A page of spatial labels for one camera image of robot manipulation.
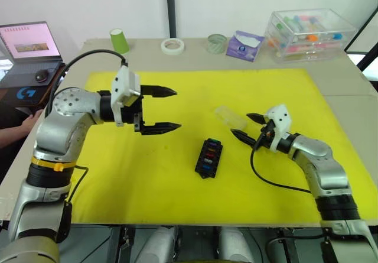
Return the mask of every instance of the logitech logo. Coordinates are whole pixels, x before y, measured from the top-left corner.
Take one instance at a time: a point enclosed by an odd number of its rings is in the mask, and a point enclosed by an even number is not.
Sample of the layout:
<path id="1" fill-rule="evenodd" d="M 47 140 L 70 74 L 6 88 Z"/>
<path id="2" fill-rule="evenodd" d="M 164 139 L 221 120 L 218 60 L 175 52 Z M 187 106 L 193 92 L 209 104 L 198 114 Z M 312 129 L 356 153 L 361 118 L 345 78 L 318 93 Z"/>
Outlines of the logitech logo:
<path id="1" fill-rule="evenodd" d="M 23 87 L 17 92 L 17 98 L 18 99 L 24 99 L 24 97 L 27 95 L 29 98 L 33 97 L 35 94 L 35 90 L 27 90 L 29 87 Z"/>

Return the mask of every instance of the yellow mat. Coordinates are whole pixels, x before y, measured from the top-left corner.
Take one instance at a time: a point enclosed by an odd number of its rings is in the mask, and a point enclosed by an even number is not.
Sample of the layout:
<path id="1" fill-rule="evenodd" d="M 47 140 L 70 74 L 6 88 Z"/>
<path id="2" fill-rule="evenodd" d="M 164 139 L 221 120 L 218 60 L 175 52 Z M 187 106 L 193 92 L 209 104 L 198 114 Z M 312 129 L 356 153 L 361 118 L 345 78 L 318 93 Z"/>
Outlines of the yellow mat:
<path id="1" fill-rule="evenodd" d="M 156 224 L 318 223 L 310 194 L 264 183 L 252 172 L 249 146 L 236 139 L 214 110 L 226 105 L 246 118 L 251 137 L 260 125 L 249 112 L 285 103 L 291 132 L 328 143 L 346 170 L 361 216 L 378 219 L 377 189 L 326 101 L 305 70 L 140 72 L 141 83 L 178 92 L 143 100 L 146 125 L 175 122 L 164 135 L 141 136 L 132 125 L 114 123 L 89 129 L 79 165 L 89 167 L 73 199 L 73 222 Z M 110 89 L 115 73 L 92 73 L 87 90 Z M 194 172 L 203 141 L 223 144 L 216 178 Z M 261 148 L 256 169 L 265 178 L 308 188 L 302 170 L 282 153 Z M 81 171 L 74 172 L 73 184 Z"/>

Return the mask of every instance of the computer mouse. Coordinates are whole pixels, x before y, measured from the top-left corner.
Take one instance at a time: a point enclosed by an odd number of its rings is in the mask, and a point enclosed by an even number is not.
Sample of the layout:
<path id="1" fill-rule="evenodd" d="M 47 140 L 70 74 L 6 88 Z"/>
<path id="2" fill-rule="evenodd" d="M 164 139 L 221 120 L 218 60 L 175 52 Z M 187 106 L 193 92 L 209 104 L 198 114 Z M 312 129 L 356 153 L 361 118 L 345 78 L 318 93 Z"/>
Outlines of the computer mouse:
<path id="1" fill-rule="evenodd" d="M 48 74 L 49 74 L 48 70 L 42 69 L 42 70 L 39 70 L 38 72 L 36 72 L 34 77 L 35 77 L 35 80 L 38 83 L 42 83 L 42 82 L 47 80 Z"/>

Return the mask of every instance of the green cup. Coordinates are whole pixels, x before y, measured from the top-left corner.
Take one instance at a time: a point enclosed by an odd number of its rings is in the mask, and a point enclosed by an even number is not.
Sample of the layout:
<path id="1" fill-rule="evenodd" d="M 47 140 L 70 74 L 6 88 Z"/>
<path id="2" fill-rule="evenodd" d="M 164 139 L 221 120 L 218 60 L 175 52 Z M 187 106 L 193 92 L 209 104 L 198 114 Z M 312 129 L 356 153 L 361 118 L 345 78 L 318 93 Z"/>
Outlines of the green cup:
<path id="1" fill-rule="evenodd" d="M 112 40 L 114 50 L 119 54 L 125 54 L 129 51 L 128 42 L 120 28 L 115 28 L 110 31 L 110 39 Z"/>

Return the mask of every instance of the person's hand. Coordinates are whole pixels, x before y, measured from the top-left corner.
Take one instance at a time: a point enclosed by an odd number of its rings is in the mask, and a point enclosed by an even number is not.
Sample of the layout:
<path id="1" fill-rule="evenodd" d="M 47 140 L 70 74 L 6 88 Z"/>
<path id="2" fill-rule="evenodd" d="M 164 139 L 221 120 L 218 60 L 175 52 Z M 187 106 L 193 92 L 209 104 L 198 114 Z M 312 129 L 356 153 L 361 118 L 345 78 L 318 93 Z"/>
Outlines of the person's hand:
<path id="1" fill-rule="evenodd" d="M 34 116 L 30 115 L 27 119 L 25 119 L 22 122 L 21 127 L 25 131 L 26 134 L 29 134 L 30 131 L 33 129 L 33 126 L 36 123 L 36 121 L 38 120 L 38 118 L 41 116 L 42 111 L 43 111 L 43 109 L 40 109 L 39 111 L 37 111 L 34 114 Z"/>

